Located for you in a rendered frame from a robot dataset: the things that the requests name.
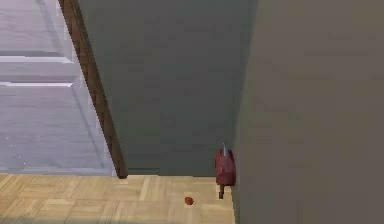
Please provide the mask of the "white panelled room door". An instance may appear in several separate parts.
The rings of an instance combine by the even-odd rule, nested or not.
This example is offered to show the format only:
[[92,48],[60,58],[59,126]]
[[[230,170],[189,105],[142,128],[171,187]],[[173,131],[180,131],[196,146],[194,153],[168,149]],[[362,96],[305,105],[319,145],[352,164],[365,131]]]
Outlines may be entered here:
[[59,0],[0,0],[0,172],[115,174]]

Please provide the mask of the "brown wooden door frame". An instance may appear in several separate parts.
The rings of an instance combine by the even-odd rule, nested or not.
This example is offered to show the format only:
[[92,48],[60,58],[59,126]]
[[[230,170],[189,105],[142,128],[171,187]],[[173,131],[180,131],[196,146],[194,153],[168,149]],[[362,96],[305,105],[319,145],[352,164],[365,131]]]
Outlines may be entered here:
[[119,179],[126,179],[128,173],[126,171],[122,150],[88,38],[86,26],[79,6],[79,0],[58,0],[58,2],[72,43],[74,44],[75,52],[83,72],[83,77],[85,78],[93,106],[95,107],[117,177]]

